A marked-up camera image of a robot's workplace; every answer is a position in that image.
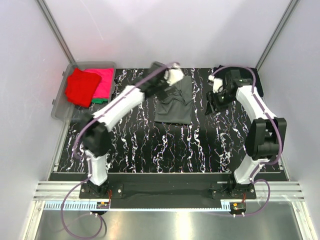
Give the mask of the grey t-shirt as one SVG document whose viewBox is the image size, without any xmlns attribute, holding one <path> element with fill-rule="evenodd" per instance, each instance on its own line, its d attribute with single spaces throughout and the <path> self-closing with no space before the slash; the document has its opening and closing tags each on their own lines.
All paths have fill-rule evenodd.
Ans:
<svg viewBox="0 0 320 240">
<path fill-rule="evenodd" d="M 165 92 L 166 98 L 158 100 L 154 121 L 165 124 L 190 125 L 193 110 L 192 77 L 185 76 Z"/>
</svg>

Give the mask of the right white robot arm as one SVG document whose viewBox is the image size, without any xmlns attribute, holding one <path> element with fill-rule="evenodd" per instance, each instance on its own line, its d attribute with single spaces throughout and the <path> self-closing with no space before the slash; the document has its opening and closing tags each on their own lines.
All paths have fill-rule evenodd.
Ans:
<svg viewBox="0 0 320 240">
<path fill-rule="evenodd" d="M 254 194 L 255 176 L 265 165 L 278 163 L 284 148 L 287 121 L 263 102 L 258 78 L 253 68 L 239 66 L 216 67 L 208 77 L 212 90 L 206 94 L 206 115 L 221 113 L 238 102 L 251 122 L 244 143 L 246 155 L 220 191 L 232 199 Z"/>
</svg>

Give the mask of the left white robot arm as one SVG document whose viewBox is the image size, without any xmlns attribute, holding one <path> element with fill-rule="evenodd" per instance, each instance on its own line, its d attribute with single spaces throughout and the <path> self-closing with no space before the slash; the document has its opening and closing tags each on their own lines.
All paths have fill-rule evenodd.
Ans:
<svg viewBox="0 0 320 240">
<path fill-rule="evenodd" d="M 178 63 L 155 61 L 143 76 L 136 77 L 102 109 L 82 117 L 84 127 L 78 135 L 88 165 L 87 179 L 82 183 L 86 192 L 103 198 L 110 193 L 106 170 L 107 153 L 112 146 L 111 132 L 132 109 L 153 96 L 162 96 L 184 77 Z"/>
</svg>

